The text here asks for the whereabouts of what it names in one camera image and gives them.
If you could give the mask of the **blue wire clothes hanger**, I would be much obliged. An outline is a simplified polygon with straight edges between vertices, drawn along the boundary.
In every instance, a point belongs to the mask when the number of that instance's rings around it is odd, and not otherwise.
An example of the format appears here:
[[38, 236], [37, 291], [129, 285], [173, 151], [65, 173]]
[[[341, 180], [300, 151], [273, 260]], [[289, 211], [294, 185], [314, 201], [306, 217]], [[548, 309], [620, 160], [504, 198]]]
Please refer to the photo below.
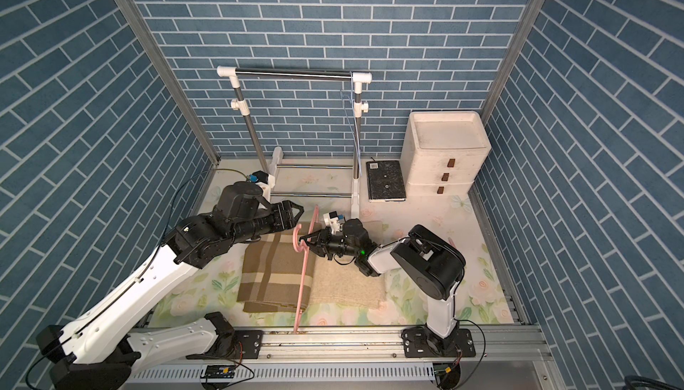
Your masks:
[[361, 125], [357, 123], [356, 117], [356, 103], [354, 102], [354, 93], [344, 92], [340, 90], [340, 100], [342, 101], [344, 117], [352, 132], [352, 139], [354, 143], [354, 158], [353, 158], [353, 174], [354, 178], [358, 178], [361, 167]]

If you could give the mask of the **pink clothes hanger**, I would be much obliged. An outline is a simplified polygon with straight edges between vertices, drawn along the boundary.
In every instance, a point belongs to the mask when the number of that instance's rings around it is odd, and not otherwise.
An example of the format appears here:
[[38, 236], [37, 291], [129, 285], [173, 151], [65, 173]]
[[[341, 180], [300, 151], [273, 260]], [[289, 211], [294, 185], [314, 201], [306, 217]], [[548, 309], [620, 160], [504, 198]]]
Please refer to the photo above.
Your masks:
[[304, 294], [305, 281], [306, 281], [306, 269], [307, 269], [308, 257], [309, 257], [308, 245], [306, 245], [306, 242], [299, 240], [299, 232], [300, 232], [301, 228], [302, 228], [302, 225], [298, 224], [295, 227], [295, 229], [293, 230], [293, 234], [292, 234], [292, 243], [293, 243], [294, 250], [297, 253], [303, 254], [303, 262], [302, 262], [302, 268], [301, 268], [301, 274], [300, 274], [300, 283], [299, 283], [299, 293], [297, 294], [297, 307], [296, 307], [295, 322], [294, 322], [294, 327], [293, 327], [293, 332], [295, 334], [299, 333], [299, 325], [300, 325], [301, 317], [303, 314], [302, 301], [303, 301], [303, 294]]

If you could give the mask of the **beige scarf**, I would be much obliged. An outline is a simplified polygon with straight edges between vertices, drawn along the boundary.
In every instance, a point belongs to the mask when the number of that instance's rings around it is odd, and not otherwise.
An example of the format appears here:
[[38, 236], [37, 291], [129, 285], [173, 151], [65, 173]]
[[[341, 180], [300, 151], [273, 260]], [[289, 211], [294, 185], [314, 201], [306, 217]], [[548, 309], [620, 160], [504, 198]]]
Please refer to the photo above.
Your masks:
[[342, 225], [345, 255], [333, 259], [317, 256], [309, 304], [336, 304], [343, 308], [376, 309], [387, 299], [384, 278], [370, 264], [379, 245], [358, 219]]

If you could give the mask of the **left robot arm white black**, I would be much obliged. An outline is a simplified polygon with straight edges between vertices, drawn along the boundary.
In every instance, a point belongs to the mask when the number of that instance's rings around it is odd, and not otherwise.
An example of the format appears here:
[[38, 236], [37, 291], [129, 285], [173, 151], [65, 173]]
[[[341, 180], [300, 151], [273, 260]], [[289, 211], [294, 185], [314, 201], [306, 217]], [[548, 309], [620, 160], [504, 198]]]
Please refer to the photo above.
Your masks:
[[180, 222], [102, 301], [65, 325], [49, 325], [37, 344], [57, 389], [119, 389], [137, 372], [182, 357], [226, 359], [240, 347], [220, 312], [176, 328], [134, 330], [153, 306], [233, 246], [297, 226], [304, 208], [269, 202], [263, 188], [239, 181], [224, 188], [215, 208]]

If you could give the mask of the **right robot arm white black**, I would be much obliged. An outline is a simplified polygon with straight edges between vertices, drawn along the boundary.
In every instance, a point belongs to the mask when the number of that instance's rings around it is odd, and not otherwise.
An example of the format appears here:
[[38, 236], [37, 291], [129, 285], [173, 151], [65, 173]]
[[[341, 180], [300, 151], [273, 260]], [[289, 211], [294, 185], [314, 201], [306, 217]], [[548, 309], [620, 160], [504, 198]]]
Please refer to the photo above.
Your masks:
[[355, 218], [329, 224], [307, 235], [295, 234], [296, 248], [335, 260], [349, 256], [367, 277], [403, 270], [427, 297], [427, 321], [401, 333], [407, 358], [473, 358], [476, 349], [469, 331], [460, 329], [455, 299], [466, 272], [466, 258], [425, 226], [416, 224], [408, 234], [386, 245], [374, 242]]

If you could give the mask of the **brown plaid scarf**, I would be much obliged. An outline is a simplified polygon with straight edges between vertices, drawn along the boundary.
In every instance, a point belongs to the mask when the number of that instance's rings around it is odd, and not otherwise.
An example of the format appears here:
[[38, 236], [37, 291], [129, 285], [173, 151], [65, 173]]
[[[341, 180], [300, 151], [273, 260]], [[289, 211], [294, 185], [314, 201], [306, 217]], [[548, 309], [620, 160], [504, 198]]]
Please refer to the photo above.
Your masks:
[[[294, 313], [303, 254], [294, 250], [292, 230], [263, 235], [247, 246], [237, 301], [246, 313]], [[315, 255], [308, 257], [303, 311], [309, 305]]]

